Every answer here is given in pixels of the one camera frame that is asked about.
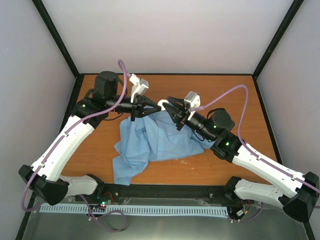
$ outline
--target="blue shirt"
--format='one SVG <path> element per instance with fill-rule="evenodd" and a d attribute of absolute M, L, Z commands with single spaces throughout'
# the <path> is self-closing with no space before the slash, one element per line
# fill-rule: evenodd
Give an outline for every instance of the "blue shirt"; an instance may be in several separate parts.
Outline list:
<path fill-rule="evenodd" d="M 130 118 L 123 120 L 120 136 L 121 141 L 114 145 L 120 155 L 113 159 L 113 180 L 121 185 L 130 185 L 132 177 L 141 173 L 149 161 L 201 154 L 214 144 L 207 140 L 199 141 L 188 126 L 178 131 L 167 111 L 136 118 L 135 121 L 130 121 Z"/>

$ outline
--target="wooden table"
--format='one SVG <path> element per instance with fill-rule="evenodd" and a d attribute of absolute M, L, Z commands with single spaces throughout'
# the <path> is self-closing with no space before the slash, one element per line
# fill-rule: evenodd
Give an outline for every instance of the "wooden table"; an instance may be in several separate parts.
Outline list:
<path fill-rule="evenodd" d="M 86 75 L 78 99 L 82 99 L 88 89 L 94 86 L 95 75 Z M 228 89 L 244 84 L 249 89 L 249 100 L 241 125 L 241 136 L 258 151 L 271 159 L 276 159 L 266 122 L 259 103 L 257 92 L 251 76 L 239 75 L 139 75 L 149 82 L 146 96 L 154 102 L 167 96 L 183 99 L 189 91 L 198 93 L 202 105 L 221 95 Z M 131 92 L 132 84 L 128 83 Z M 236 123 L 245 100 L 244 89 L 237 89 L 199 113 L 207 115 L 213 108 L 225 108 Z M 109 118 L 116 117 L 115 112 Z M 112 159 L 118 156 L 114 145 L 120 140 L 120 122 L 129 115 L 124 114 L 114 121 L 103 121 L 89 135 L 73 154 L 62 174 L 65 176 L 83 176 L 92 173 L 106 183 L 113 183 Z M 132 178 L 132 184 L 166 184 L 166 185 L 225 185 L 231 176 L 238 176 L 249 181 L 266 183 L 253 172 L 218 159 L 211 150 L 183 159 L 149 162 L 146 169 Z"/>

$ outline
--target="purple cable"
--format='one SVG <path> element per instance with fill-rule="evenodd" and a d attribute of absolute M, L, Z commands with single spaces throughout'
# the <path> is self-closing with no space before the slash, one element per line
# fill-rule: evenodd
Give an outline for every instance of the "purple cable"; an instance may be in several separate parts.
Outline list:
<path fill-rule="evenodd" d="M 92 117 L 96 117 L 96 116 L 99 116 L 99 115 L 102 115 L 102 114 L 106 114 L 112 110 L 114 110 L 119 104 L 120 102 L 122 101 L 122 99 L 124 98 L 125 94 L 126 94 L 126 89 L 127 89 L 127 70 L 126 70 L 126 66 L 124 64 L 124 62 L 122 60 L 118 60 L 118 65 L 119 67 L 121 68 L 121 70 L 123 71 L 123 89 L 122 89 L 122 92 L 121 92 L 121 95 L 118 99 L 118 101 L 115 102 L 115 104 L 104 110 L 104 111 L 100 111 L 100 112 L 96 112 L 96 113 L 93 113 L 91 115 L 88 115 L 88 116 L 85 116 L 84 118 L 81 118 L 79 121 L 77 121 L 75 124 L 73 124 L 68 130 L 66 130 L 64 133 L 67 135 L 75 126 L 77 126 L 78 124 L 82 123 L 83 121 L 89 119 L 89 118 L 92 118 Z M 42 160 L 42 164 L 44 164 L 49 156 L 52 154 L 52 152 L 56 149 L 56 147 L 59 145 L 59 143 L 62 141 L 62 139 L 64 138 L 65 136 L 62 135 L 56 142 L 55 144 L 52 146 L 52 148 L 49 150 L 49 152 L 47 153 L 47 155 L 44 157 L 44 159 Z M 40 203 L 39 205 L 37 206 L 34 206 L 32 208 L 25 208 L 25 199 L 26 199 L 26 195 L 27 195 L 27 192 L 28 192 L 28 188 L 30 187 L 32 181 L 34 180 L 34 178 L 36 177 L 36 175 L 38 174 L 38 172 L 40 171 L 41 169 L 41 166 L 38 166 L 38 168 L 35 170 L 35 172 L 31 175 L 30 179 L 28 180 L 28 182 L 26 183 L 25 185 L 25 188 L 24 188 L 24 191 L 23 191 L 23 194 L 22 194 L 22 198 L 21 198 L 21 202 L 20 202 L 20 206 L 21 206 L 21 209 L 25 212 L 31 212 L 35 209 L 37 209 L 38 207 L 40 207 L 44 202 Z"/>
<path fill-rule="evenodd" d="M 103 215 L 100 216 L 100 217 L 97 217 L 98 219 L 101 219 L 101 218 L 107 217 L 107 216 L 109 216 L 110 214 L 113 214 L 113 213 L 119 213 L 119 214 L 121 214 L 121 215 L 123 216 L 123 225 L 122 225 L 121 228 L 115 229 L 115 230 L 114 230 L 114 229 L 108 229 L 108 228 L 102 226 L 102 225 L 100 224 L 100 222 L 98 221 L 98 219 L 95 217 L 95 215 L 94 215 L 94 213 L 92 212 L 91 207 L 89 206 L 89 203 L 88 203 L 88 201 L 86 200 L 86 198 L 85 198 L 83 195 L 79 195 L 79 196 L 83 199 L 83 201 L 84 201 L 85 204 L 87 205 L 88 211 L 89 211 L 89 215 L 90 215 L 90 216 L 92 217 L 92 219 L 96 222 L 96 224 L 98 224 L 103 230 L 106 230 L 107 232 L 110 232 L 110 233 L 117 233 L 117 232 L 120 232 L 120 231 L 126 229 L 126 227 L 127 227 L 127 219 L 126 219 L 126 215 L 125 215 L 122 211 L 114 210 L 114 211 L 110 211 L 110 212 L 108 212 L 108 213 L 106 213 L 106 214 L 103 214 Z"/>
<path fill-rule="evenodd" d="M 263 208 L 264 208 L 264 204 L 262 203 L 260 209 L 258 210 L 258 212 L 257 212 L 253 217 L 250 217 L 249 219 L 237 221 L 237 220 L 231 219 L 229 216 L 228 216 L 228 219 L 229 219 L 230 221 L 234 221 L 234 222 L 236 222 L 236 223 L 247 223 L 247 222 L 250 222 L 250 221 L 252 221 L 253 219 L 256 219 L 257 217 L 259 217 L 259 216 L 261 215 L 261 213 L 262 213 L 262 209 L 263 209 Z"/>
<path fill-rule="evenodd" d="M 243 105 L 243 110 L 242 110 L 242 113 L 241 113 L 241 117 L 240 117 L 240 120 L 239 120 L 239 123 L 238 123 L 238 127 L 237 127 L 237 134 L 238 134 L 238 138 L 241 142 L 241 144 L 245 147 L 245 149 L 247 149 L 253 156 L 255 156 L 257 159 L 259 158 L 259 155 L 256 154 L 254 151 L 252 151 L 247 145 L 246 143 L 242 140 L 242 137 L 241 137 L 241 134 L 240 134 L 240 126 L 242 124 L 242 120 L 244 118 L 244 115 L 245 115 L 245 111 L 246 111 L 246 108 L 247 108 L 247 103 L 248 103 L 248 98 L 249 98 L 249 91 L 248 91 L 248 88 L 247 86 L 243 85 L 243 84 L 240 84 L 240 85 L 237 85 L 231 89 L 229 89 L 228 91 L 226 91 L 225 93 L 223 93 L 222 95 L 220 95 L 219 97 L 217 97 L 216 99 L 214 99 L 213 101 L 211 101 L 210 103 L 208 103 L 207 105 L 205 106 L 200 106 L 200 107 L 196 107 L 196 108 L 193 108 L 192 111 L 197 111 L 197 110 L 203 110 L 207 107 L 209 107 L 210 105 L 214 104 L 215 102 L 217 102 L 218 100 L 220 100 L 221 98 L 223 98 L 225 95 L 231 93 L 233 90 L 236 90 L 238 88 L 244 88 L 245 90 L 245 101 L 244 101 L 244 105 Z M 290 178 L 293 178 L 294 176 L 284 170 L 282 170 L 281 168 L 273 165 L 272 163 L 268 162 L 267 160 L 263 159 L 263 158 L 259 158 L 259 160 L 261 160 L 263 163 L 269 165 L 270 167 L 278 170 L 279 172 L 283 173 L 284 175 L 287 175 L 288 177 Z M 312 186 L 311 184 L 301 180 L 300 178 L 297 178 L 295 177 L 294 180 L 297 180 L 299 183 L 302 183 L 304 185 L 306 185 L 307 187 L 311 188 L 312 190 L 316 191 L 317 193 L 320 194 L 320 189 Z"/>
<path fill-rule="evenodd" d="M 124 96 L 126 94 L 127 74 L 128 73 L 127 73 L 125 64 L 122 60 L 118 60 L 118 65 L 121 68 L 121 70 L 123 71 L 123 78 L 124 78 L 122 92 L 121 92 L 121 95 L 120 95 L 118 101 L 116 101 L 115 104 L 112 107 L 108 108 L 107 110 L 96 112 L 96 113 L 90 114 L 88 116 L 85 116 L 84 118 L 81 118 L 79 121 L 77 121 L 75 124 L 73 124 L 67 131 L 65 131 L 65 134 L 68 134 L 75 126 L 77 126 L 78 124 L 82 123 L 83 121 L 85 121 L 87 119 L 99 116 L 101 114 L 106 114 L 106 113 L 114 110 L 121 103 L 122 99 L 124 98 Z"/>

